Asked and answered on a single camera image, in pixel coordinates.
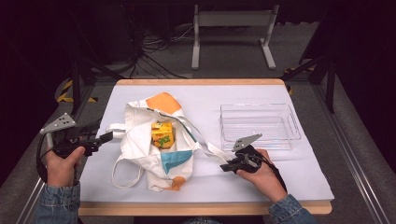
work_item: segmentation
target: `wooden table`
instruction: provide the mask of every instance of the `wooden table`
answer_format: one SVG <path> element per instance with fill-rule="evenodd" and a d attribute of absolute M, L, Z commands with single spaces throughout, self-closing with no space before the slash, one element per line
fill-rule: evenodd
<path fill-rule="evenodd" d="M 159 88 L 161 86 L 202 86 L 202 85 L 281 85 L 284 82 L 280 79 L 124 79 L 120 80 L 116 86 L 148 86 Z M 331 200 L 302 201 L 302 206 L 312 214 L 325 215 L 332 211 Z M 79 208 L 80 216 L 241 216 L 241 215 L 267 215 L 270 202 L 237 202 L 237 203 L 122 203 L 122 202 L 81 202 Z"/>

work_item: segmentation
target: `metal frame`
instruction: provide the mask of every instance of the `metal frame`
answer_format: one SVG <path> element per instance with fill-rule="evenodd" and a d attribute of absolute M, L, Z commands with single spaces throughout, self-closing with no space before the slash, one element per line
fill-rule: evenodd
<path fill-rule="evenodd" d="M 273 6 L 272 10 L 261 11 L 199 11 L 198 5 L 194 10 L 194 45 L 192 49 L 191 68 L 199 68 L 200 53 L 200 26 L 265 26 L 265 38 L 260 39 L 262 51 L 265 56 L 268 68 L 276 69 L 274 58 L 269 49 L 271 34 L 274 29 L 276 15 L 279 6 Z"/>
<path fill-rule="evenodd" d="M 334 132 L 341 147 L 341 153 L 344 156 L 346 164 L 349 167 L 349 170 L 356 181 L 356 185 L 361 191 L 361 195 L 363 196 L 363 199 L 366 202 L 375 223 L 390 224 L 384 209 L 382 208 L 379 200 L 376 198 L 375 192 L 370 184 L 369 179 L 367 178 L 364 171 L 361 169 L 361 165 L 359 164 L 359 161 L 356 158 L 351 145 L 347 141 L 347 137 L 344 134 L 337 117 L 327 107 L 327 96 L 325 95 L 323 89 L 320 85 L 312 85 L 312 88 L 320 102 L 323 111 L 325 111 L 326 113 L 327 119 L 329 120 L 334 129 Z"/>

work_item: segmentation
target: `black cable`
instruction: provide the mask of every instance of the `black cable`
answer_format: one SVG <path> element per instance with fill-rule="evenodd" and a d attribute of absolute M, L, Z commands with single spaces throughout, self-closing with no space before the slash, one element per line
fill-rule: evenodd
<path fill-rule="evenodd" d="M 160 78 L 160 77 L 158 77 L 157 75 L 151 74 L 150 72 L 146 71 L 144 68 L 142 68 L 142 67 L 140 66 L 139 63 L 136 63 L 136 64 L 137 64 L 137 66 L 139 66 L 139 68 L 141 68 L 141 69 L 142 69 L 143 71 L 145 71 L 147 74 L 150 74 L 150 75 L 152 75 L 152 76 L 154 76 L 154 77 Z"/>
<path fill-rule="evenodd" d="M 147 63 L 148 65 L 150 65 L 152 68 L 154 68 L 155 70 L 157 70 L 159 73 L 161 73 L 164 77 L 170 78 L 169 76 L 167 76 L 166 74 L 164 74 L 162 71 L 160 71 L 160 69 L 154 67 L 151 63 L 149 63 L 148 61 L 144 60 L 143 58 L 141 58 L 143 62 Z"/>
<path fill-rule="evenodd" d="M 183 76 L 176 75 L 176 74 L 173 73 L 173 72 L 170 72 L 168 69 L 166 69 L 165 67 L 163 67 L 162 65 L 160 65 L 159 63 L 157 63 L 157 61 L 155 61 L 155 60 L 152 59 L 150 56 L 148 56 L 147 53 L 144 53 L 144 55 L 145 55 L 146 57 L 148 57 L 150 60 L 152 60 L 154 63 L 156 63 L 158 66 L 160 66 L 163 70 L 165 70 L 166 72 L 168 72 L 169 74 L 171 74 L 171 75 L 173 75 L 173 76 L 175 76 L 175 77 L 186 78 L 186 77 L 183 77 Z"/>

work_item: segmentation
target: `person's left hand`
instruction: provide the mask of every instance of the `person's left hand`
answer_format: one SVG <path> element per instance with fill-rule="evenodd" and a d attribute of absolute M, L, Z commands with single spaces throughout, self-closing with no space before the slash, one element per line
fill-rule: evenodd
<path fill-rule="evenodd" d="M 46 155 L 48 181 L 53 187 L 73 187 L 75 167 L 81 164 L 80 159 L 84 155 L 85 147 L 76 148 L 66 159 L 58 157 L 50 151 Z"/>

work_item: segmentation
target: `dark background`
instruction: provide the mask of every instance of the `dark background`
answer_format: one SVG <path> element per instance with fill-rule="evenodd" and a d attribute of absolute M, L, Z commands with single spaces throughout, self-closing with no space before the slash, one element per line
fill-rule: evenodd
<path fill-rule="evenodd" d="M 371 1 L 356 6 L 345 6 L 351 12 L 346 16 L 360 22 L 353 23 L 345 36 L 346 44 L 337 54 L 336 72 L 380 151 L 396 170 L 394 8 Z M 320 21 L 326 8 L 322 4 L 283 6 L 277 21 Z M 139 28 L 144 26 L 168 38 L 175 26 L 191 22 L 192 11 L 193 6 L 79 6 L 56 12 L 64 18 L 63 25 L 52 20 L 36 1 L 2 1 L 0 183 L 56 108 L 54 93 L 70 76 L 76 51 L 102 64 L 131 61 L 138 57 L 138 49 L 130 39 L 140 35 Z M 70 32 L 72 47 L 59 38 L 57 26 Z M 320 43 L 329 38 L 326 32 L 316 34 L 319 44 L 312 45 L 312 50 L 320 54 Z"/>

